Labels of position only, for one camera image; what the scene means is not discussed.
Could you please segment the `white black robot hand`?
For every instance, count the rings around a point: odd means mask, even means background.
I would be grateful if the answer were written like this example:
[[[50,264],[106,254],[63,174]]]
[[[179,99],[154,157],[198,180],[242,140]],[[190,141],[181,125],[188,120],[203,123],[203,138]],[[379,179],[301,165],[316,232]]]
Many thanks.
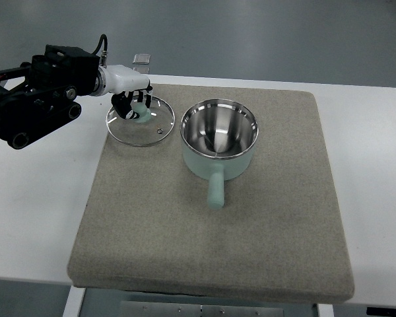
[[[112,105],[125,120],[145,118],[152,101],[150,79],[123,65],[99,66],[91,96],[113,94]]]

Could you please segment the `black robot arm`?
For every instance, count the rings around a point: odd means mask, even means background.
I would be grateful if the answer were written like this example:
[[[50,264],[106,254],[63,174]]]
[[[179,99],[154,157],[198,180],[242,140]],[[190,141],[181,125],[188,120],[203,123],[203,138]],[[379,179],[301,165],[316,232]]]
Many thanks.
[[[20,67],[0,71],[0,139],[23,149],[77,119],[75,101],[98,89],[99,67],[106,60],[106,35],[89,53],[78,47],[48,45]]]

